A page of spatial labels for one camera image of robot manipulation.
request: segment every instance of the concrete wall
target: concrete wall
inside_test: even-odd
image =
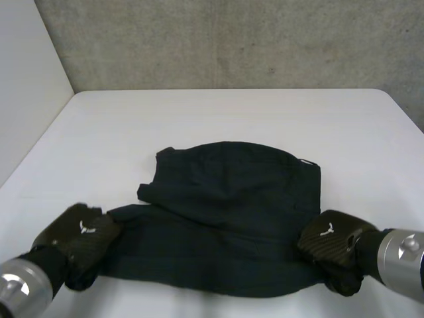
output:
[[[423,0],[36,0],[75,91],[364,87],[424,129]]]
[[[31,0],[0,1],[0,186],[73,95]]]

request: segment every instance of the black pants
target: black pants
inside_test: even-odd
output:
[[[110,211],[125,230],[101,274],[245,297],[323,281],[301,260],[299,232],[320,213],[320,168],[243,142],[157,153],[138,198]]]

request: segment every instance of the white tabletop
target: white tabletop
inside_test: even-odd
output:
[[[424,230],[424,134],[373,89],[90,91],[68,103],[0,189],[0,262],[28,250],[67,206],[138,203],[155,153],[240,140],[318,163],[321,208],[379,228]],[[99,278],[62,288],[45,318],[423,317],[424,306],[371,278],[344,298],[324,286],[272,299]]]

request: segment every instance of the silver metal robot arm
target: silver metal robot arm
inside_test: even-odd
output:
[[[364,233],[356,244],[358,265],[387,288],[424,303],[424,233]]]
[[[69,207],[35,239],[30,252],[0,265],[0,318],[38,318],[65,283],[89,288],[122,226],[99,208]]]
[[[306,260],[322,267],[334,292],[353,295],[369,275],[424,303],[424,233],[379,231],[365,220],[327,210],[304,228],[297,247]]]

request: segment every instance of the black fabric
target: black fabric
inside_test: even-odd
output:
[[[320,168],[287,152],[219,142],[156,156],[101,274],[227,295],[274,297],[324,281],[296,250],[320,213]]]

